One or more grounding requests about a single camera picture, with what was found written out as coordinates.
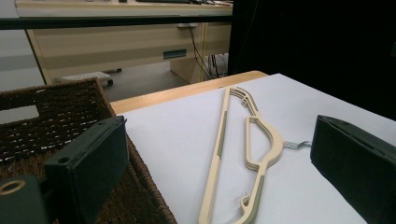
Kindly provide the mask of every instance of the beige hanger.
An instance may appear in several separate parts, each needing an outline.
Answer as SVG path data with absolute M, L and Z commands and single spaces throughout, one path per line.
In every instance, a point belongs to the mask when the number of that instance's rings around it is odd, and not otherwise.
M 260 199 L 262 196 L 262 187 L 266 169 L 273 165 L 279 158 L 283 149 L 283 140 L 280 133 L 269 123 L 262 119 L 252 96 L 247 91 L 237 87 L 225 88 L 223 96 L 223 106 L 219 122 L 218 137 L 215 144 L 215 150 L 210 165 L 209 176 L 206 182 L 205 196 L 201 206 L 199 223 L 210 223 L 212 205 L 215 198 L 216 185 L 219 176 L 219 164 L 223 150 L 224 134 L 226 129 L 226 120 L 230 94 L 242 99 L 242 105 L 247 106 L 251 115 L 246 119 L 246 166 L 250 170 L 257 171 L 251 195 L 245 195 L 241 199 L 242 216 L 235 222 L 253 223 L 259 211 Z M 254 122 L 266 134 L 271 143 L 270 151 L 264 156 L 261 162 L 255 162 L 250 158 L 250 123 Z

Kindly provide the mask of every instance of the brown woven basket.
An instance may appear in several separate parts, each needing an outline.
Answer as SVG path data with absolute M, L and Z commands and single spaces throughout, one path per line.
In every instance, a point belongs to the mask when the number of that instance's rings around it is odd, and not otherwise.
M 35 118 L 0 124 L 0 180 L 44 176 L 43 161 L 96 121 L 116 116 L 97 78 L 0 92 L 0 110 L 35 107 Z M 96 223 L 177 223 L 128 138 L 130 165 Z

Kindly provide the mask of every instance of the desk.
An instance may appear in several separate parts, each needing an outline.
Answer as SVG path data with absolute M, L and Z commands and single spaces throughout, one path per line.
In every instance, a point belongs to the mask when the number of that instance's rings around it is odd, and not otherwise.
M 264 120 L 285 141 L 312 140 L 317 115 L 326 115 L 355 124 L 396 146 L 395 121 L 280 74 L 259 77 L 259 72 L 252 72 L 244 76 L 253 73 L 257 78 L 233 84 L 250 92 Z M 215 88 L 120 113 L 127 118 L 127 133 L 178 223 L 197 223 L 216 142 L 222 94 L 223 89 Z M 112 105 L 122 111 L 117 103 Z M 236 220 L 239 200 L 251 191 L 255 172 L 245 167 L 243 155 L 246 115 L 248 110 L 240 100 L 230 98 L 218 184 L 221 190 L 212 223 Z M 267 142 L 262 135 L 254 134 L 252 147 L 265 148 Z M 284 149 L 280 160 L 268 169 L 256 223 L 365 223 L 312 165 L 309 153 L 309 148 Z
M 109 1 L 16 0 L 21 18 L 232 15 L 231 7 Z M 202 56 L 227 53 L 229 22 L 197 23 L 195 47 Z M 188 28 L 176 24 L 28 30 L 47 83 L 57 77 L 148 63 L 171 62 L 171 70 L 189 83 L 204 80 L 195 61 Z M 165 57 L 165 52 L 181 52 Z

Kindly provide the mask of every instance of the black panel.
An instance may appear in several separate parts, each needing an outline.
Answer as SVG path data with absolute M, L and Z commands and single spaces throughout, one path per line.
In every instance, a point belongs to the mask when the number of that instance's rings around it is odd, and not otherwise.
M 390 3 L 236 0 L 233 14 L 230 74 L 282 73 L 396 120 Z

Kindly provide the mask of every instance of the white paper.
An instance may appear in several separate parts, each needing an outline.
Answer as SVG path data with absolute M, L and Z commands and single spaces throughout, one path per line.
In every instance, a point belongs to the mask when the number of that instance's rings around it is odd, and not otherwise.
M 265 121 L 285 141 L 312 141 L 318 115 L 345 120 L 396 146 L 396 122 L 316 91 L 283 75 L 238 85 L 248 91 Z M 198 223 L 216 142 L 224 89 L 208 91 L 122 114 L 127 133 L 178 223 Z M 257 172 L 245 166 L 248 109 L 231 96 L 211 223 L 233 223 L 240 199 L 250 194 Z M 254 158 L 269 150 L 252 127 Z M 269 167 L 256 223 L 366 223 L 318 172 L 310 148 L 285 148 Z

